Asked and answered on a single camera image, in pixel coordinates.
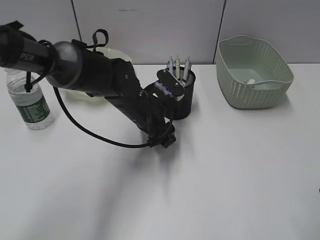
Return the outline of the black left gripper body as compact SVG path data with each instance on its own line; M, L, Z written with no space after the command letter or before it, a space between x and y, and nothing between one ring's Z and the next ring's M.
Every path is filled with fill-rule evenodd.
M161 145L168 148L176 141L173 126L174 100L156 87L149 84L141 91L142 108L145 112L145 126L140 129L148 134L150 148Z

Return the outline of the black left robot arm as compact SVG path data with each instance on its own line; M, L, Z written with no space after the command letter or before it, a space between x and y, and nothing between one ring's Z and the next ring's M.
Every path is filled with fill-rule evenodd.
M184 96L183 87L162 69L156 82L142 88L129 61L107 58L98 47L97 42L78 40L38 41L22 31L18 21L0 27L0 65L26 73L26 92L46 79L55 92L66 89L103 97L148 135L148 147L172 145L172 108Z

